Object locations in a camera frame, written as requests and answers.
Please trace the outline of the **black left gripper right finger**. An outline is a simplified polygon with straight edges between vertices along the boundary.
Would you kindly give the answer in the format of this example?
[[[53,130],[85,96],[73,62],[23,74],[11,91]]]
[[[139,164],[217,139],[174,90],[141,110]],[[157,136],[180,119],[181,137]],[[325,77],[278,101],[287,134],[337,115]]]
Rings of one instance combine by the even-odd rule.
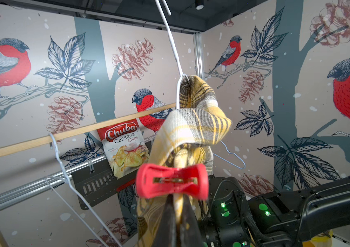
[[[179,226],[179,237],[181,247],[204,246],[197,218],[187,195],[183,195],[183,209]]]

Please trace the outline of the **yellow plaid shirt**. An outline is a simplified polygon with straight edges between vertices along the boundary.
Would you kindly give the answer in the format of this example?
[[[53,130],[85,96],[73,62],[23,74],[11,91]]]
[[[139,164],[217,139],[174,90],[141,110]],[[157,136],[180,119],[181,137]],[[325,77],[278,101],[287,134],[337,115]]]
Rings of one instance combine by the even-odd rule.
[[[232,120],[219,108],[214,90],[200,77],[188,76],[180,86],[180,109],[172,111],[156,134],[149,163],[175,168],[204,164],[213,174],[212,145],[229,132]],[[138,242],[151,247],[159,230],[167,196],[137,201]]]

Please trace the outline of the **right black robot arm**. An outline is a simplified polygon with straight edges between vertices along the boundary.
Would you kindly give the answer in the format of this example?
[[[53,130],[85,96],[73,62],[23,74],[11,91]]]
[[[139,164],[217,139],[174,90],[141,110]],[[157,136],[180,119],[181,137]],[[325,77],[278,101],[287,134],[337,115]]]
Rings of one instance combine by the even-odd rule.
[[[209,177],[209,212],[181,233],[183,247],[300,247],[350,225],[350,176],[310,189],[246,198],[233,178]]]

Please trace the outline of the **white hanger of yellow shirt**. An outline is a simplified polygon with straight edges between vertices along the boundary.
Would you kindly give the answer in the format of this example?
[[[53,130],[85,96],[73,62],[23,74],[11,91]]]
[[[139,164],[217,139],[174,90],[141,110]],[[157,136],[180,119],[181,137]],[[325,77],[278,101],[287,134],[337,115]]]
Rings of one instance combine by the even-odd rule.
[[[170,11],[166,1],[155,0],[156,7],[157,7],[157,9],[158,9],[158,11],[160,13],[160,16],[162,18],[164,26],[166,28],[166,31],[167,31],[167,34],[168,34],[168,38],[169,38],[169,42],[170,42],[170,45],[171,45],[171,48],[172,48],[172,51],[173,51],[173,55],[174,55],[174,58],[175,58],[175,61],[176,61],[176,64],[177,64],[177,69],[178,69],[178,72],[179,72],[179,75],[180,75],[179,80],[177,82],[177,91],[176,91],[176,109],[178,110],[178,109],[181,108],[181,106],[180,106],[180,89],[181,89],[181,85],[182,85],[182,82],[184,80],[188,80],[188,76],[183,73],[183,70],[182,70],[182,67],[181,67],[181,63],[180,63],[179,54],[178,54],[178,51],[177,51],[177,48],[176,48],[176,44],[175,44],[175,40],[174,40],[172,31],[171,31],[171,29],[169,27],[169,24],[168,24],[168,21],[166,19],[166,15],[165,15],[165,13],[163,11],[161,3],[163,3],[164,8],[167,11],[168,15],[171,15],[171,11]]]

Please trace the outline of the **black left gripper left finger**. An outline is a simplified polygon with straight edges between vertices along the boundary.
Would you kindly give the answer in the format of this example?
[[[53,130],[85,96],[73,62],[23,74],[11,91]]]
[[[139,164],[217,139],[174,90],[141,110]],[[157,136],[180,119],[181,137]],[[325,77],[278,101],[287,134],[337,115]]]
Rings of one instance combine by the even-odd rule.
[[[152,247],[176,247],[177,223],[174,208],[174,197],[168,195],[159,228],[155,235]]]

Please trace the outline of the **red clothespin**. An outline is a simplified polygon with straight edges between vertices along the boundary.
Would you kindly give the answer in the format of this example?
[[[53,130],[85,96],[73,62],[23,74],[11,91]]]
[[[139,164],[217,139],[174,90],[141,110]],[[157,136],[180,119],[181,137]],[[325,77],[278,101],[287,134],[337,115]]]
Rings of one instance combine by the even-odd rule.
[[[207,200],[209,196],[209,178],[204,164],[186,168],[144,164],[137,172],[135,185],[138,196],[145,199],[174,193],[198,200]]]

